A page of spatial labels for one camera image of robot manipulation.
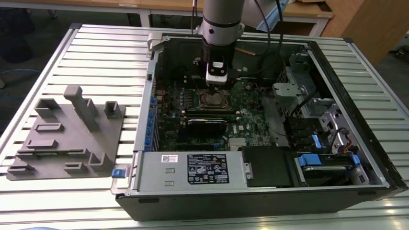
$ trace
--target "floor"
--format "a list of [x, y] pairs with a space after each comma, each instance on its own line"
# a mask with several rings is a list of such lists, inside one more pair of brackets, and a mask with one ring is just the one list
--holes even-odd
[[[34, 32], [25, 36], [31, 48], [33, 57], [19, 64], [9, 64], [0, 57], [1, 69], [34, 69], [41, 71], [70, 23], [103, 24], [103, 25], [138, 25], [138, 16], [123, 13], [98, 13], [78, 11], [57, 11], [57, 19], [50, 19], [45, 10], [31, 10], [30, 19]], [[154, 27], [190, 28], [189, 17], [173, 16], [169, 18], [153, 17]], [[388, 54], [376, 66], [376, 70], [390, 85], [403, 104], [409, 106], [409, 62], [398, 60]], [[5, 87], [0, 89], [0, 134], [11, 119], [19, 104], [30, 90], [38, 74], [33, 72], [7, 72], [0, 75]]]

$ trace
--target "metal bracket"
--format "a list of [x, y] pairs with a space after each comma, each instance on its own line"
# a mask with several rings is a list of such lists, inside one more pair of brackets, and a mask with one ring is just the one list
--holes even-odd
[[275, 96], [279, 97], [297, 97], [302, 94], [298, 86], [291, 83], [275, 83], [273, 88], [275, 89]]
[[147, 50], [151, 51], [153, 47], [157, 46], [162, 42], [162, 33], [151, 32], [147, 36]]

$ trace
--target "wooden table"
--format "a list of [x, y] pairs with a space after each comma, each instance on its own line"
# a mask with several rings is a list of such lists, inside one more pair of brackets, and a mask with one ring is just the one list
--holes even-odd
[[[150, 27], [150, 15], [191, 15], [191, 0], [9, 0], [1, 1], [2, 7], [137, 13], [141, 17], [141, 26]], [[198, 15], [202, 16], [203, 0], [198, 0]], [[331, 12], [321, 11], [314, 3], [294, 2], [283, 11], [283, 21], [314, 24], [309, 36], [319, 36]]]

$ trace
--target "barcode sticker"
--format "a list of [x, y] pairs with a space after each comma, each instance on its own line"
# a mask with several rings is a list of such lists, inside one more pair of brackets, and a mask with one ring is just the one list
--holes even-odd
[[177, 163], [177, 155], [161, 155], [162, 163]]
[[317, 17], [318, 18], [331, 18], [331, 15], [318, 14]]
[[118, 4], [119, 6], [125, 6], [125, 7], [137, 7], [135, 4]]

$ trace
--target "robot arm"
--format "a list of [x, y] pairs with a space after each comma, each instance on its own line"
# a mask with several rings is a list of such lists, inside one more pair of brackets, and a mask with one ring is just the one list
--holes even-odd
[[235, 40], [243, 25], [239, 23], [243, 0], [206, 0], [202, 23], [202, 61], [205, 82], [223, 85], [231, 67]]

